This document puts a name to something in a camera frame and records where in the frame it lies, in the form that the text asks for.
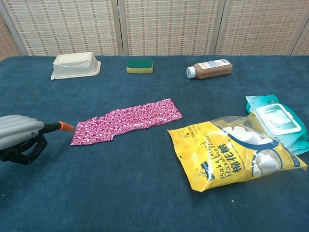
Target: woven room divider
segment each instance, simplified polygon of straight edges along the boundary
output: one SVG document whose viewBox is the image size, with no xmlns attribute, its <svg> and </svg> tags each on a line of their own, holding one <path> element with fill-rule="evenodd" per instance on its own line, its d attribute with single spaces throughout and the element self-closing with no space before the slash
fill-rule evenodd
<svg viewBox="0 0 309 232">
<path fill-rule="evenodd" d="M 292 55 L 309 55 L 309 20 L 299 37 Z"/>
<path fill-rule="evenodd" d="M 20 52 L 12 38 L 10 32 L 5 26 L 4 19 L 0 14 L 0 61 L 12 57 L 19 56 Z"/>
<path fill-rule="evenodd" d="M 224 0 L 119 0 L 125 52 L 213 54 L 223 6 Z"/>
<path fill-rule="evenodd" d="M 3 0 L 28 55 L 122 53 L 117 0 Z"/>
<path fill-rule="evenodd" d="M 226 0 L 216 54 L 290 55 L 309 0 Z"/>
</svg>

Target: white plastic container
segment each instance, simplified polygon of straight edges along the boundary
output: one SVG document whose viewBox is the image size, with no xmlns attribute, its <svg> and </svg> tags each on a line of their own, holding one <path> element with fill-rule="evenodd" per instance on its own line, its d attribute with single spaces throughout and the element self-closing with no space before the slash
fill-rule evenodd
<svg viewBox="0 0 309 232">
<path fill-rule="evenodd" d="M 95 76 L 100 72 L 101 62 L 92 52 L 58 55 L 53 63 L 51 79 Z"/>
</svg>

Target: table surface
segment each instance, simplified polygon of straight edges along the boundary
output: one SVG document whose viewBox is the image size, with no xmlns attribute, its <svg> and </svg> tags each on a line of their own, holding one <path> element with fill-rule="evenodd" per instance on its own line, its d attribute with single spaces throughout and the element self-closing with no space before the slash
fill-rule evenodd
<svg viewBox="0 0 309 232">
<path fill-rule="evenodd" d="M 197 62 L 227 58 L 231 75 L 189 80 Z M 129 57 L 97 57 L 99 75 L 50 79 L 55 57 L 0 62 L 0 116 L 78 121 L 171 98 L 183 118 L 70 146 L 72 132 L 47 134 L 30 165 L 0 163 L 0 231 L 307 231 L 309 173 L 191 190 L 167 129 L 245 116 L 246 95 L 275 94 L 309 128 L 309 57 L 153 57 L 153 74 L 127 74 Z M 309 164 L 309 153 L 299 156 Z"/>
</svg>

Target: pink patterned cloth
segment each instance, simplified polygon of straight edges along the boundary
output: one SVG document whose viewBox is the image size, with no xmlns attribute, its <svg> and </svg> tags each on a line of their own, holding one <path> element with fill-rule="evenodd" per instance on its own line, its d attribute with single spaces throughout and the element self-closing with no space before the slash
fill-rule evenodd
<svg viewBox="0 0 309 232">
<path fill-rule="evenodd" d="M 116 135 L 165 124 L 182 117 L 171 99 L 113 110 L 102 117 L 93 117 L 79 122 L 71 145 L 90 145 L 111 141 Z"/>
</svg>

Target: yellow sponge layer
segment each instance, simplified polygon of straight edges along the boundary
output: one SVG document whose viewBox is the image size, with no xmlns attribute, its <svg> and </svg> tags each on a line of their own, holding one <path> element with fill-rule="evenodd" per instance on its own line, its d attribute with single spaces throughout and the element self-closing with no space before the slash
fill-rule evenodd
<svg viewBox="0 0 309 232">
<path fill-rule="evenodd" d="M 127 73 L 134 73 L 134 74 L 153 73 L 153 71 L 154 71 L 153 66 L 150 68 L 130 68 L 130 67 L 126 68 Z"/>
</svg>

